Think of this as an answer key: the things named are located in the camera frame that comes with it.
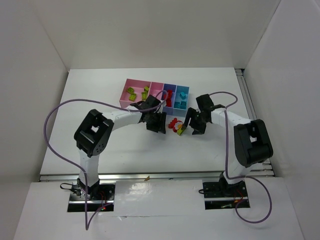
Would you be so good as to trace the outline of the small teal lego brick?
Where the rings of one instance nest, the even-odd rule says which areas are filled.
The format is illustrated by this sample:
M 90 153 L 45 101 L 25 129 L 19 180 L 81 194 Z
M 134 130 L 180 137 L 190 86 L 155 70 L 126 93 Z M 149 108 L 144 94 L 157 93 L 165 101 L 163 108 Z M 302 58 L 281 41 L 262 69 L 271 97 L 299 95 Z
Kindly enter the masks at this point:
M 175 101 L 174 108 L 186 110 L 187 109 L 187 102 L 186 101 Z

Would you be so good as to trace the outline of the red lego brick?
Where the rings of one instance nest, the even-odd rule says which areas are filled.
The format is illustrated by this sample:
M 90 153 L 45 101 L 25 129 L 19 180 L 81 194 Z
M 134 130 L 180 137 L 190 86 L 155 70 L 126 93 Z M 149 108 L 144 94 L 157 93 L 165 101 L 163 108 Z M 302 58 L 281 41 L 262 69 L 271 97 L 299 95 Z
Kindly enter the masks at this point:
M 169 108 L 172 107 L 172 100 L 171 100 L 171 99 L 168 98 L 168 99 L 166 100 L 166 106 L 169 107 Z
M 165 99 L 171 99 L 172 98 L 172 94 L 173 94 L 173 91 L 172 90 L 168 90 L 167 93 L 165 93 L 163 97 Z

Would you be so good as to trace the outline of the red flower lego figure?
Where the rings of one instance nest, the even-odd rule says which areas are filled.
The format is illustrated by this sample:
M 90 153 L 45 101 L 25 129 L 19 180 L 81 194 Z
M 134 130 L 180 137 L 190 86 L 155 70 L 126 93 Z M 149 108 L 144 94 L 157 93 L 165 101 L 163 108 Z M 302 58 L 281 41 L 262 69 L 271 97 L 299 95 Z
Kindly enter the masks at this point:
M 178 120 L 176 117 L 168 124 L 168 128 L 172 129 L 175 133 L 177 133 L 182 126 L 183 122 Z

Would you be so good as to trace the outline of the lime green base brick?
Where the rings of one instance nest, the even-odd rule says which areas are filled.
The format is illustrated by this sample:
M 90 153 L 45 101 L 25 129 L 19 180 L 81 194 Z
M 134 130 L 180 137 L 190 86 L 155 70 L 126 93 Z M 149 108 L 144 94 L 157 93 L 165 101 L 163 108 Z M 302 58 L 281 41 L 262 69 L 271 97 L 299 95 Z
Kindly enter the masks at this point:
M 178 130 L 177 130 L 177 135 L 178 136 L 181 136 L 182 135 L 182 133 L 184 132 L 186 130 L 186 127 L 183 125 L 183 126 L 181 126 Z

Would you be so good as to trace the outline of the green lego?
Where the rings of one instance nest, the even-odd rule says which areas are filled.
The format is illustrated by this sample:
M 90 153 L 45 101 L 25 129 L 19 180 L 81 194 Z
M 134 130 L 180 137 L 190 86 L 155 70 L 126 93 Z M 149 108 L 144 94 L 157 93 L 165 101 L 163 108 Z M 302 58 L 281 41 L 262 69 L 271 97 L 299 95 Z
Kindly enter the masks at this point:
M 145 101 L 147 99 L 147 97 L 148 97 L 148 93 L 147 92 L 144 91 L 144 92 L 141 93 L 141 100 L 142 101 Z

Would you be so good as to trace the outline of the green long lego brick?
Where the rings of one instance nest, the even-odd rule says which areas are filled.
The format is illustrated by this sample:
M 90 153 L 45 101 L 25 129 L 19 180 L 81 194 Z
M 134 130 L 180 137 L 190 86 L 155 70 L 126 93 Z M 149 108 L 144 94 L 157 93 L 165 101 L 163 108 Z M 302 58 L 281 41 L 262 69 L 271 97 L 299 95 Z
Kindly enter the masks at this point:
M 130 96 L 129 96 L 129 100 L 131 102 L 134 102 L 136 100 L 136 98 L 137 98 L 137 94 L 136 93 L 130 94 Z

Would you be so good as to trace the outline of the teal lego piece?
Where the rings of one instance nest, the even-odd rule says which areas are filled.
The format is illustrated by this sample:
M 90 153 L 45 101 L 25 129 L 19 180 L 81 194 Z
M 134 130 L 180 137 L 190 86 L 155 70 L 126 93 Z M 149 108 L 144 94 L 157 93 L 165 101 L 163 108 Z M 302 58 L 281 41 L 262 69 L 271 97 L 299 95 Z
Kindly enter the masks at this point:
M 187 97 L 186 93 L 183 92 L 183 91 L 181 91 L 181 92 L 179 93 L 179 96 L 180 96 L 180 98 L 183 99 L 183 100 L 186 99 L 186 97 Z

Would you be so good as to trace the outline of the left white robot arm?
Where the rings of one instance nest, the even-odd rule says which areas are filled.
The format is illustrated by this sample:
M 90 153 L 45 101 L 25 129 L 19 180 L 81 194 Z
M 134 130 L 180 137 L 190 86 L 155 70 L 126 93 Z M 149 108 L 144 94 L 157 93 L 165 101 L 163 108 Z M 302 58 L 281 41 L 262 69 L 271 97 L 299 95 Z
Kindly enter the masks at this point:
M 135 102 L 120 110 L 102 113 L 96 109 L 88 112 L 74 134 L 80 156 L 80 173 L 77 184 L 88 198 L 99 191 L 99 157 L 105 150 L 111 133 L 117 129 L 145 123 L 146 129 L 166 133 L 167 113 L 160 111 L 161 101 L 150 95 L 146 100 Z

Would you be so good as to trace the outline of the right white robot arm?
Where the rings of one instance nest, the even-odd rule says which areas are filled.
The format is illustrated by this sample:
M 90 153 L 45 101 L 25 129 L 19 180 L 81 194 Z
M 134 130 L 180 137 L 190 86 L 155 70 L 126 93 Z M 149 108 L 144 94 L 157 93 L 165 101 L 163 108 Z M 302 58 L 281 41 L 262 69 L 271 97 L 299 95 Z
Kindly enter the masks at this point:
M 199 192 L 208 197 L 231 197 L 240 195 L 244 178 L 256 164 L 263 163 L 273 155 L 273 147 L 263 120 L 243 118 L 227 110 L 221 104 L 214 104 L 210 94 L 196 98 L 197 109 L 190 107 L 185 120 L 174 118 L 168 125 L 178 135 L 187 127 L 193 129 L 193 135 L 203 135 L 207 124 L 216 124 L 225 129 L 225 149 L 230 150 L 230 138 L 234 143 L 234 160 L 226 153 L 225 171 L 219 176 L 218 183 L 203 187 Z

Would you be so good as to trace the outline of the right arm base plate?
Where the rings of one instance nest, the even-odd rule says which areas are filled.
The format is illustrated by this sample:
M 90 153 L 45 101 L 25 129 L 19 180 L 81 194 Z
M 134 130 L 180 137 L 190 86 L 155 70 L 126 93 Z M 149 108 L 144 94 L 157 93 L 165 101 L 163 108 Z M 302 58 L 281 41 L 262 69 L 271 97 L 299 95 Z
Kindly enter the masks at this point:
M 238 208 L 250 208 L 248 192 L 244 181 L 235 186 L 223 186 L 219 182 L 203 182 L 202 189 L 198 193 L 204 197 L 206 210 L 225 210 Z

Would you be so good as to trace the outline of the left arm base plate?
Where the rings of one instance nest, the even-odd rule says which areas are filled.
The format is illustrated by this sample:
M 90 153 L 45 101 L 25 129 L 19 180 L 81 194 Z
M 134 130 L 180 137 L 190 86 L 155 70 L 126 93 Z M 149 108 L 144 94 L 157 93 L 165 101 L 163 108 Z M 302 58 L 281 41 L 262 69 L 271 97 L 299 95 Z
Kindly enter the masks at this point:
M 87 211 L 95 212 L 100 209 L 101 212 L 114 211 L 115 199 L 115 183 L 101 184 L 95 193 L 92 193 L 87 198 Z M 72 184 L 70 188 L 69 201 L 67 212 L 68 213 L 82 213 L 85 211 L 85 193 L 77 184 Z

